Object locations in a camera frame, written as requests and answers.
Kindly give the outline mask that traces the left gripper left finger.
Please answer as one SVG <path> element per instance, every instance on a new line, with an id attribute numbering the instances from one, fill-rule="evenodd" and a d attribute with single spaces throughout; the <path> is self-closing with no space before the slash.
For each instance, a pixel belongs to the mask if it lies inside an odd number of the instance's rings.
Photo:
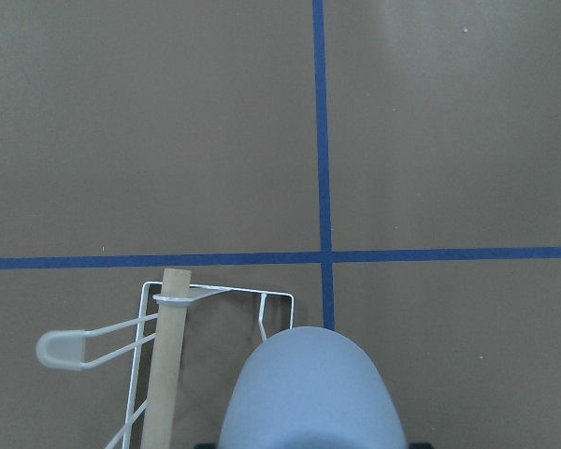
<path id="1" fill-rule="evenodd" d="M 217 442 L 200 442 L 194 446 L 194 449 L 219 449 Z"/>

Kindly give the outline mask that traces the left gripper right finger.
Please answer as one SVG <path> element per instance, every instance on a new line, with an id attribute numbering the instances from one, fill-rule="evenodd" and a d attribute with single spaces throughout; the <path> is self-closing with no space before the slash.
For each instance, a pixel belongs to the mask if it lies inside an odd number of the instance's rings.
<path id="1" fill-rule="evenodd" d="M 430 442 L 411 442 L 408 449 L 433 449 L 433 444 Z"/>

